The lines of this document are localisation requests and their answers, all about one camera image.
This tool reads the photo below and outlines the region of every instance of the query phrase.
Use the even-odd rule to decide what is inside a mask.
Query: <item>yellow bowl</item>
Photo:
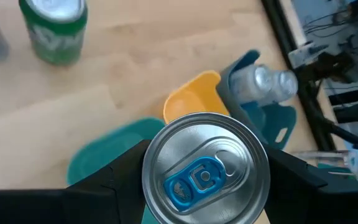
[[[217,72],[205,71],[171,93],[164,104],[164,121],[168,124],[174,119],[195,112],[229,115],[215,89],[220,81],[221,76]]]

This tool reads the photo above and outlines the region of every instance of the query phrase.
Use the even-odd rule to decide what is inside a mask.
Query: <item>clear plastic bottle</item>
[[[273,72],[272,76],[273,87],[264,98],[258,101],[259,106],[283,102],[292,98],[298,92],[298,80],[292,71],[279,70]]]
[[[229,77],[230,89],[241,105],[265,98],[273,87],[272,71],[265,65],[249,65]]]

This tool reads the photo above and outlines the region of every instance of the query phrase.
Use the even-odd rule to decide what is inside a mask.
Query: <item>teal plastic plate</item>
[[[67,170],[67,183],[75,184],[93,174],[141,140],[153,139],[164,126],[165,123],[160,119],[144,118],[94,140],[80,149],[71,159]],[[147,207],[142,223],[157,224]]]

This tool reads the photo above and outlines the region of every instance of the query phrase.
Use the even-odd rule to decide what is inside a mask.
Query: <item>table surface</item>
[[[83,54],[62,68],[33,54],[17,1],[0,0],[11,46],[0,64],[0,189],[66,187],[79,148],[133,119],[161,117],[171,91],[249,49],[261,52],[259,63],[285,69],[259,0],[92,0],[88,7]],[[333,118],[325,94],[319,99]],[[298,98],[285,104],[298,113],[285,150],[315,150]],[[267,222],[263,213],[259,223]]]

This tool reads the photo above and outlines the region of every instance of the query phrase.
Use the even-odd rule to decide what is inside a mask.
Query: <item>pull tab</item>
[[[221,190],[225,182],[224,166],[215,158],[200,157],[168,177],[163,187],[172,204],[182,212]]]

